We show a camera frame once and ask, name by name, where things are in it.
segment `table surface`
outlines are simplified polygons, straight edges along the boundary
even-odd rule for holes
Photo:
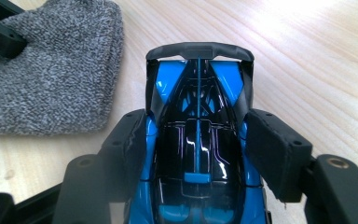
[[[24,9],[45,0],[14,1]],[[185,41],[215,41],[255,56],[254,107],[309,139],[313,155],[358,165],[358,1],[126,1],[125,52],[108,127],[52,137],[0,135],[0,191],[16,203],[62,181],[66,164],[96,153],[119,119],[145,105],[145,55]],[[275,223],[305,223],[303,203],[279,203]],[[114,221],[121,222],[119,208]]]

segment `blue toy car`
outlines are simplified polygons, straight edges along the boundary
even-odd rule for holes
[[[146,59],[147,151],[128,222],[268,223],[260,174],[245,156],[252,53],[180,43]]]

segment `gray glove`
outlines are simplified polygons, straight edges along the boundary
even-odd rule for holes
[[[0,58],[0,133],[86,133],[103,128],[123,51],[118,5],[48,0],[2,21],[28,41]]]

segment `wood grain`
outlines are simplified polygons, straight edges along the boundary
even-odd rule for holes
[[[13,1],[25,9],[44,0]],[[309,139],[313,155],[358,165],[358,1],[116,1],[125,53],[106,129],[53,137],[0,135],[0,191],[16,202],[62,181],[73,158],[96,153],[125,113],[145,105],[145,55],[183,41],[239,45],[255,55],[254,107]],[[277,202],[274,223],[305,223],[303,204]],[[115,222],[121,214],[115,209]]]

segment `blue car body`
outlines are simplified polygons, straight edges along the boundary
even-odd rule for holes
[[[245,60],[219,61],[205,54],[211,45],[221,47],[182,43],[146,56],[147,149],[128,223],[268,223],[260,174],[245,156],[253,55],[240,48]],[[184,59],[160,59],[176,54]]]

